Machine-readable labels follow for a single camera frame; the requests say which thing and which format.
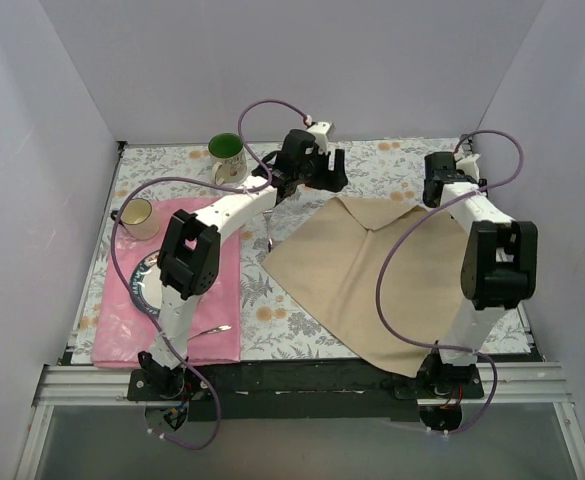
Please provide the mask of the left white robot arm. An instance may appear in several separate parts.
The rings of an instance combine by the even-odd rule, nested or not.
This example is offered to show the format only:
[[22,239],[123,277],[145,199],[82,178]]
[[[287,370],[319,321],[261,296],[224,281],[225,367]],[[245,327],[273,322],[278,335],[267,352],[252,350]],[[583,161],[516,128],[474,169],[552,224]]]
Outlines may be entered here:
[[229,194],[193,213],[170,217],[159,250],[161,306],[152,317],[158,333],[148,351],[139,354],[144,382],[160,398],[172,400],[184,390],[180,371],[187,356],[195,311],[219,274],[224,241],[253,217],[273,209],[300,185],[333,193],[347,184],[345,152],[328,150],[330,122],[293,129],[279,150]]

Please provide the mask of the beige cloth napkin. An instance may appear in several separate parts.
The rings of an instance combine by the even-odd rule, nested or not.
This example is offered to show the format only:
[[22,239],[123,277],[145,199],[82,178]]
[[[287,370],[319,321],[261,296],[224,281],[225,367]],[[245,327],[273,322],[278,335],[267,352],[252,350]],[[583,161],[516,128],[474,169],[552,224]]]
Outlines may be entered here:
[[462,300],[467,235],[448,214],[385,199],[325,203],[263,262],[356,355],[413,377]]

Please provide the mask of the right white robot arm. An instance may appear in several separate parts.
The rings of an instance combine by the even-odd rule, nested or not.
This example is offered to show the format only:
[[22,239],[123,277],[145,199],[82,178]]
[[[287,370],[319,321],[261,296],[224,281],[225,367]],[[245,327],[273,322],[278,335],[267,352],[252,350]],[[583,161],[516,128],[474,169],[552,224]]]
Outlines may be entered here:
[[460,272],[464,296],[452,327],[437,342],[417,375],[432,395],[447,397],[479,386],[476,353],[495,324],[530,298],[536,288],[538,229],[503,213],[480,190],[478,157],[451,152],[425,157],[423,203],[446,211],[468,234]]

